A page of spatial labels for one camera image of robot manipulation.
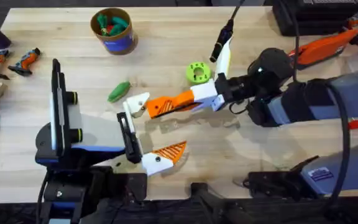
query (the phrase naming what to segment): wooden table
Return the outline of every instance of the wooden table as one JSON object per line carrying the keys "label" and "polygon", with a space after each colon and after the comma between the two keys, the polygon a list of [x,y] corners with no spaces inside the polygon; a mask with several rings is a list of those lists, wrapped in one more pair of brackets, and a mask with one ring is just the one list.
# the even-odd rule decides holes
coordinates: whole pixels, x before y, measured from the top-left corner
{"label": "wooden table", "polygon": [[[233,7],[126,8],[139,35],[129,55],[107,53],[90,29],[91,16],[100,8],[11,9],[2,31],[11,38],[18,61],[28,50],[42,51],[31,66],[34,74],[21,77],[8,69],[9,89],[0,102],[0,203],[35,202],[45,168],[36,164],[35,136],[49,121],[48,96],[52,59],[59,59],[69,90],[77,91],[81,112],[115,120],[122,101],[106,101],[110,91],[129,79],[130,95],[149,91],[151,98],[175,95],[188,88],[186,66],[209,62],[220,29]],[[318,37],[302,37],[301,44]],[[282,37],[270,7],[242,7],[236,17],[229,77],[244,75],[248,65],[267,47],[294,48],[294,38]],[[299,73],[298,79],[328,78],[348,72],[348,61],[357,55],[350,46],[338,58]],[[188,141],[181,164],[149,178],[149,199],[187,198],[190,183],[207,182],[223,197],[249,197],[232,183],[255,170],[285,170],[314,155],[342,149],[339,120],[313,121],[279,128],[261,128],[246,114],[228,110],[173,113],[150,120],[135,120],[145,151]],[[352,145],[358,144],[358,130]],[[122,165],[118,172],[138,172],[124,157],[105,164]],[[358,195],[358,191],[348,192]]]}

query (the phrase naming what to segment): green 3d-printed ring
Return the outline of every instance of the green 3d-printed ring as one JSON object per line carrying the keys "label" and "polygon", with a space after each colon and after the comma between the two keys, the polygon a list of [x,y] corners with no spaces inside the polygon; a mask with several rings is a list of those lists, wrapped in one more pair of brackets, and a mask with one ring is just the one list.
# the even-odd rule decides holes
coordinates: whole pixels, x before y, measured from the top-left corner
{"label": "green 3d-printed ring", "polygon": [[211,78],[211,70],[204,62],[193,62],[187,66],[186,78],[192,85],[206,83]]}

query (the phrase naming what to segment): green cucumber toy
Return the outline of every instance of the green cucumber toy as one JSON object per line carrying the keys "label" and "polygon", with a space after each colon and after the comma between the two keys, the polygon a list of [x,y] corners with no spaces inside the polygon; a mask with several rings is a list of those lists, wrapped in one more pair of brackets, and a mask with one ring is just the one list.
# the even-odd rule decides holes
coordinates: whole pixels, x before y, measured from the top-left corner
{"label": "green cucumber toy", "polygon": [[113,91],[109,94],[108,101],[110,103],[114,103],[125,96],[129,89],[131,88],[131,84],[129,82],[122,82],[113,89]]}

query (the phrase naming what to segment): black mount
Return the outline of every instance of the black mount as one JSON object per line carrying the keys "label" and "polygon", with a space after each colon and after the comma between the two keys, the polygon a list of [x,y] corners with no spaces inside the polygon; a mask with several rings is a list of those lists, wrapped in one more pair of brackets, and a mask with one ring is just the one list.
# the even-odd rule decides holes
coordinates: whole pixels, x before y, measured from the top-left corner
{"label": "black mount", "polygon": [[192,183],[191,197],[199,200],[210,223],[255,223],[241,203],[209,193],[205,183]]}
{"label": "black mount", "polygon": [[52,218],[79,223],[82,217],[96,211],[102,198],[137,202],[147,193],[145,174],[113,174],[109,166],[77,172],[51,171],[47,182],[40,213],[42,224]]}
{"label": "black mount", "polygon": [[82,129],[70,129],[69,124],[68,105],[76,105],[77,102],[77,93],[66,91],[64,74],[60,72],[58,60],[54,59],[50,105],[54,125],[46,124],[35,139],[35,161],[47,168],[39,195],[39,203],[41,196],[44,196],[44,203],[40,216],[36,218],[37,223],[41,219],[47,224],[53,218],[79,223],[82,217],[96,211],[102,198],[128,198],[130,202],[146,198],[146,174],[114,174],[109,166],[94,166],[123,154],[132,163],[140,162],[140,147],[135,134],[129,129],[126,114],[117,114],[125,149],[104,152],[72,148],[71,144],[80,142],[83,136]]}
{"label": "black mount", "polygon": [[242,184],[249,189],[253,198],[292,198],[294,201],[303,198],[317,199],[319,195],[300,174],[305,165],[317,158],[318,156],[309,158],[290,171],[250,172]]}

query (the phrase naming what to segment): cable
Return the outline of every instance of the cable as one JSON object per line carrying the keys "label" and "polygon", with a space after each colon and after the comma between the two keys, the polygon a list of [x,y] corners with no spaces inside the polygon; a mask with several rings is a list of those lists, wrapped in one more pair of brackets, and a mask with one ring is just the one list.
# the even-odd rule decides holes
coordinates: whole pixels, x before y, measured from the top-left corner
{"label": "cable", "polygon": [[44,180],[42,181],[40,192],[38,194],[37,200],[37,208],[35,209],[35,223],[40,224],[40,213],[41,213],[41,203],[42,203],[42,196],[44,195],[45,186],[47,185],[47,181],[49,179],[49,169],[47,169],[47,173],[45,174]]}
{"label": "cable", "polygon": [[234,9],[234,12],[233,14],[231,15],[230,19],[234,19],[235,16],[237,15],[237,11],[240,9],[240,7],[243,5],[243,3],[245,2],[246,0],[240,0],[239,1],[239,4],[236,6],[236,8]]}
{"label": "cable", "polygon": [[293,23],[293,27],[295,29],[295,35],[296,35],[296,37],[295,37],[295,55],[293,57],[292,79],[293,79],[293,82],[297,83],[298,79],[296,78],[296,73],[297,73],[297,66],[298,66],[299,38],[300,38],[298,20],[296,19],[295,14],[293,13],[293,11],[290,9],[290,7],[288,6],[288,4],[285,1],[280,0],[280,3],[282,5],[284,5],[286,7],[287,11],[290,13],[291,20],[292,20],[292,23]]}
{"label": "cable", "polygon": [[343,151],[338,178],[336,180],[335,187],[331,196],[328,198],[327,203],[323,207],[324,212],[327,212],[339,197],[339,193],[341,192],[343,183],[345,182],[347,168],[349,167],[349,160],[351,155],[351,137],[348,124],[349,117],[347,116],[345,104],[342,100],[341,94],[338,92],[335,86],[330,83],[327,83],[326,86],[332,91],[339,109],[339,115],[341,116]]}
{"label": "cable", "polygon": [[117,216],[118,216],[118,213],[120,211],[120,209],[122,208],[122,206],[124,206],[124,203],[122,203],[116,210],[115,214],[112,216],[112,219],[111,219],[111,223],[110,224],[113,224],[114,221],[116,220]]}

